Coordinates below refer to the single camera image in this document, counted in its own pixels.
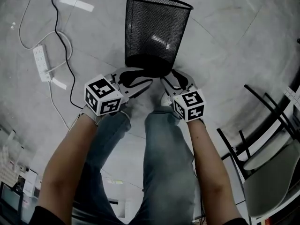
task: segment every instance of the forearm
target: forearm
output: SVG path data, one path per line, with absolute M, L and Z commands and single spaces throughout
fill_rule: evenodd
M 74 184 L 79 180 L 96 128 L 86 115 L 79 117 L 51 157 L 43 182 Z
M 194 120 L 187 125 L 192 139 L 196 171 L 202 190 L 230 188 L 227 171 L 203 123 Z
M 199 120 L 187 124 L 208 223 L 222 225 L 239 218 L 227 171 L 205 126 Z
M 70 223 L 76 188 L 96 129 L 93 120 L 85 114 L 80 116 L 54 152 L 43 175 L 38 204 L 66 224 Z

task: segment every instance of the jeans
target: jeans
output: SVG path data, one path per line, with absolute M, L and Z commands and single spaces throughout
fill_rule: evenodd
M 170 107 L 159 107 L 145 121 L 144 198 L 131 225 L 189 225 L 193 220 L 195 176 L 193 154 L 179 118 Z M 130 129 L 121 112 L 105 116 L 91 144 L 79 182 L 73 218 L 79 224 L 123 224 L 114 214 L 105 195 L 101 168 L 118 141 Z

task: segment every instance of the white sneaker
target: white sneaker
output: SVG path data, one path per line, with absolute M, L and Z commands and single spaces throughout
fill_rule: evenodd
M 160 105 L 161 106 L 171 106 L 172 101 L 171 101 L 171 97 L 164 92 L 163 96 L 160 99 Z
M 132 111 L 135 107 L 135 104 L 136 104 L 136 99 L 131 98 L 126 104 L 122 104 L 120 107 L 120 112 L 125 114 L 129 120 L 132 117 Z

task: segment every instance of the electrical outlet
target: electrical outlet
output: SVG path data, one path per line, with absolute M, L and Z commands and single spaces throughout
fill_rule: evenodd
M 36 61 L 37 70 L 42 82 L 50 82 L 52 79 L 52 74 L 47 73 L 49 70 L 49 62 L 47 58 L 47 52 L 45 45 L 39 44 L 33 49 L 34 59 Z

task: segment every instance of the black cable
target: black cable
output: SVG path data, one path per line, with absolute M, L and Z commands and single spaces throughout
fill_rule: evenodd
M 60 35 L 58 34 L 57 30 L 56 30 L 56 28 L 57 28 L 57 23 L 58 23 L 58 9 L 57 9 L 57 7 L 55 6 L 53 0 L 51 0 L 51 3 L 52 3 L 53 7 L 54 7 L 55 10 L 56 10 L 56 23 L 55 23 L 55 28 L 54 28 L 54 30 L 55 30 L 56 35 L 59 37 L 61 43 L 63 44 L 63 46 L 64 46 L 64 48 L 65 48 L 65 59 L 66 59 L 67 67 L 69 68 L 69 70 L 70 70 L 70 72 L 71 72 L 71 74 L 72 74 L 72 76 L 73 76 L 73 85 L 72 85 L 71 93 L 70 93 L 70 102 L 71 102 L 71 104 L 74 105 L 75 107 L 78 107 L 78 108 L 82 109 L 82 107 L 77 106 L 76 104 L 74 104 L 74 103 L 72 102 L 72 93 L 73 93 L 73 88 L 74 88 L 74 85 L 75 85 L 75 82 L 76 82 L 76 78 L 75 78 L 75 75 L 74 75 L 74 73 L 72 72 L 72 70 L 71 70 L 71 68 L 70 68 L 70 65 L 69 65 L 69 62 L 68 62 L 67 47 L 66 47 L 64 41 L 62 40 L 62 38 L 60 37 Z
M 195 177 L 198 178 L 198 177 L 197 177 L 197 174 L 196 174 L 196 168 L 195 168 L 195 170 L 194 170 L 194 174 L 195 174 Z
M 204 208 L 203 208 L 203 199 L 202 199 L 202 193 L 200 191 L 200 207 L 201 207 L 201 219 L 200 219 L 200 225 L 202 225 L 205 221 L 205 213 L 204 213 Z
M 236 205 L 239 205 L 240 203 L 243 203 L 243 202 L 245 202 L 245 200 L 243 200 L 243 201 L 241 201 L 241 202 L 238 202 Z

